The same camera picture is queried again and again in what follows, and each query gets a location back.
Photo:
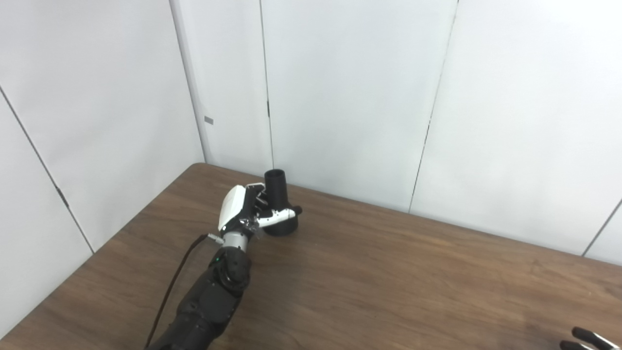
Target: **black robotic arm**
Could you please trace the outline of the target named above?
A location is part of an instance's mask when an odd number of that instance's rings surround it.
[[[280,169],[266,173],[266,184],[232,188],[221,208],[220,235],[207,235],[221,244],[220,249],[179,303],[166,331],[152,344],[150,334],[146,349],[207,349],[225,331],[250,282],[251,261],[246,255],[250,239],[262,227],[268,234],[290,234],[301,213],[287,200],[285,173]]]

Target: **panel seam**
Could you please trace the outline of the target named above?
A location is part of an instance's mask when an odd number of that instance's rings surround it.
[[[272,158],[272,168],[274,169],[274,146],[272,143],[272,118],[270,115],[270,91],[268,90],[268,64],[266,61],[266,35],[264,33],[264,8],[259,0],[259,17],[261,20],[261,45],[264,50],[264,78],[266,81],[266,109],[268,114],[268,127],[270,129],[270,157]]]
[[[432,124],[432,116],[434,115],[434,109],[436,108],[436,101],[437,98],[439,97],[439,90],[440,90],[440,84],[441,81],[443,79],[443,73],[445,71],[445,63],[447,62],[447,55],[449,54],[449,45],[451,43],[451,39],[452,39],[452,34],[453,34],[453,25],[456,23],[456,16],[458,15],[458,4],[460,3],[459,0],[456,1],[456,8],[453,12],[453,20],[452,20],[452,25],[449,28],[449,35],[447,37],[447,45],[445,45],[445,56],[443,57],[443,63],[440,66],[440,74],[439,74],[439,82],[436,85],[436,92],[434,93],[434,101],[432,102],[432,110],[430,110],[430,117],[428,119],[428,125],[427,125],[427,129],[425,131],[425,138],[424,138],[424,145],[423,148],[421,149],[421,156],[419,157],[419,165],[417,167],[417,174],[415,175],[415,183],[412,186],[412,194],[411,194],[411,203],[408,206],[408,213],[410,214],[411,209],[412,209],[412,201],[415,198],[415,190],[417,189],[417,181],[419,180],[419,173],[421,171],[421,164],[423,163],[424,160],[424,153],[425,153],[425,144],[427,143],[427,138],[428,135],[430,133],[430,125]]]
[[[203,118],[201,118],[200,115],[200,111],[198,111],[198,97],[197,94],[194,92],[194,89],[192,87],[192,84],[190,83],[190,77],[192,76],[191,72],[190,72],[190,58],[187,57],[185,50],[184,50],[184,43],[186,43],[186,41],[184,40],[183,34],[182,34],[182,30],[180,29],[180,24],[178,23],[178,16],[181,16],[180,12],[181,11],[177,11],[174,5],[174,1],[175,0],[169,0],[169,7],[170,7],[170,15],[173,18],[173,27],[175,28],[175,37],[177,38],[177,45],[179,47],[179,53],[181,55],[182,58],[182,67],[183,67],[183,72],[186,78],[186,84],[188,85],[188,94],[190,95],[190,103],[192,104],[192,111],[194,112],[195,115],[195,121],[197,123],[197,132],[198,132],[198,140],[199,143],[201,144],[201,152],[203,153],[203,160],[207,163],[207,153],[205,152],[206,149],[208,149],[208,142],[207,142],[207,135],[203,135],[203,133],[201,132],[201,128],[203,128]]]
[[[616,214],[616,212],[620,208],[620,205],[622,205],[622,199],[620,199],[620,201],[618,202],[618,205],[613,209],[611,214],[609,214],[609,217],[607,217],[607,219],[605,220],[605,223],[600,227],[600,230],[598,230],[594,238],[592,238],[592,241],[590,242],[590,244],[587,245],[587,248],[585,249],[583,254],[581,254],[582,257],[584,257],[585,254],[588,253],[588,251],[590,250],[594,242],[596,242],[596,239],[598,239],[598,236],[600,236],[600,234],[603,233],[603,230],[605,229],[605,227],[607,227],[607,224],[609,224],[609,221],[611,221],[611,218],[613,218],[613,216]]]
[[[45,162],[43,161],[43,158],[41,158],[41,154],[39,153],[39,151],[35,147],[35,144],[32,142],[32,139],[30,138],[30,135],[28,135],[28,132],[26,132],[26,128],[24,127],[24,124],[22,123],[22,121],[17,116],[17,112],[15,111],[15,108],[13,108],[13,105],[11,105],[11,102],[9,101],[9,98],[7,97],[6,93],[4,93],[4,89],[2,89],[2,86],[0,86],[0,93],[2,94],[2,97],[6,101],[7,105],[9,106],[9,109],[11,109],[11,113],[13,113],[13,116],[17,120],[17,123],[19,124],[19,127],[22,129],[22,132],[26,136],[26,139],[30,143],[30,146],[35,151],[35,154],[37,155],[37,159],[39,160],[39,162],[43,166],[43,169],[45,170],[45,173],[47,174],[48,178],[52,182],[52,185],[56,189],[56,192],[57,192],[58,196],[61,197],[61,200],[63,200],[63,203],[65,204],[65,207],[67,208],[67,211],[69,211],[69,214],[71,215],[71,217],[73,219],[73,222],[76,224],[76,226],[78,227],[78,230],[82,234],[82,238],[84,238],[84,241],[86,242],[88,248],[91,250],[91,253],[95,254],[95,251],[93,250],[93,246],[91,245],[91,242],[88,241],[88,238],[86,237],[86,235],[84,233],[84,230],[82,230],[82,227],[78,223],[78,219],[76,219],[76,217],[73,214],[71,208],[69,208],[69,203],[67,202],[67,199],[63,198],[63,196],[60,195],[60,193],[62,193],[62,190],[58,187],[58,185],[56,184],[56,181],[54,181],[54,178],[52,177],[52,174],[50,173],[50,170],[45,165]]]

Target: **white wall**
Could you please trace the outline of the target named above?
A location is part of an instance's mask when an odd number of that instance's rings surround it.
[[[2,338],[91,255],[2,95],[0,199]]]
[[[622,2],[460,2],[411,213],[582,253],[622,197]]]
[[[622,210],[619,204],[585,256],[622,265]]]
[[[272,151],[259,0],[173,5],[208,163],[263,175]]]
[[[408,211],[456,1],[262,3],[275,167]]]
[[[203,160],[169,2],[0,2],[0,84],[100,248]]]

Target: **wooden table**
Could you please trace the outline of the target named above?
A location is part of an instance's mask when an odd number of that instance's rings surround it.
[[[138,350],[190,243],[257,177],[196,164],[1,342]],[[555,350],[573,326],[622,344],[622,267],[291,186],[298,231],[253,240],[251,285],[210,349]],[[156,334],[206,267],[201,244]]]

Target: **black cup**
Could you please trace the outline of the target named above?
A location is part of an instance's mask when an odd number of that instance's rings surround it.
[[[266,179],[266,195],[270,209],[283,210],[293,209],[287,200],[287,181],[285,181],[285,171],[272,169],[264,174]],[[298,228],[298,216],[272,226],[264,227],[264,231],[271,236],[286,236]]]

